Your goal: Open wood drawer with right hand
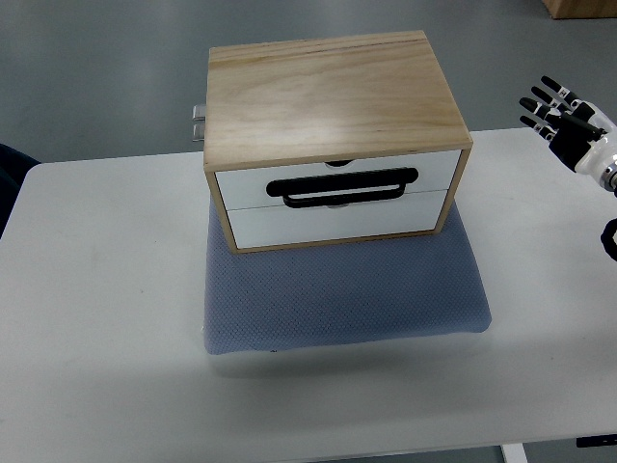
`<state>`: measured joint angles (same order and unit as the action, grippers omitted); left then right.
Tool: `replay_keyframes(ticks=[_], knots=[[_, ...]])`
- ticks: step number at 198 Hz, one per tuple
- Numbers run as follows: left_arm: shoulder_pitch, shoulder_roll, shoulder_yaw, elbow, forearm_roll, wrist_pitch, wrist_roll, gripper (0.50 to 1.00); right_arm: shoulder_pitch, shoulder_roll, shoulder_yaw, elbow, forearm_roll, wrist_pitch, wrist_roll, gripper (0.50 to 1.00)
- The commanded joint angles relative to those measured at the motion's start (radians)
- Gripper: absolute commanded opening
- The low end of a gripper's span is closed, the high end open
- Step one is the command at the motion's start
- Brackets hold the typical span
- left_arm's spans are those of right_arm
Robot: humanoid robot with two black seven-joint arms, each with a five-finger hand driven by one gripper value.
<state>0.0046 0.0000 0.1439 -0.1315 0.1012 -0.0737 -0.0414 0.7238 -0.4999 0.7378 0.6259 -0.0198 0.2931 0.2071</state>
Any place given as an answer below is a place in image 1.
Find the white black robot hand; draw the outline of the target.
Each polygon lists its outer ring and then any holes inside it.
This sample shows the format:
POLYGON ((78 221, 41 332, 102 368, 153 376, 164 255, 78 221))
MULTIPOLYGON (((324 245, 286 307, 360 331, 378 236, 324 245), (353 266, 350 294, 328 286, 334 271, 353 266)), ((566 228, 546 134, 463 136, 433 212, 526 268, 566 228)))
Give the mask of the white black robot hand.
POLYGON ((548 143, 570 171, 589 176, 604 190, 616 190, 616 123, 592 102, 544 75, 543 86, 523 97, 520 121, 548 143))

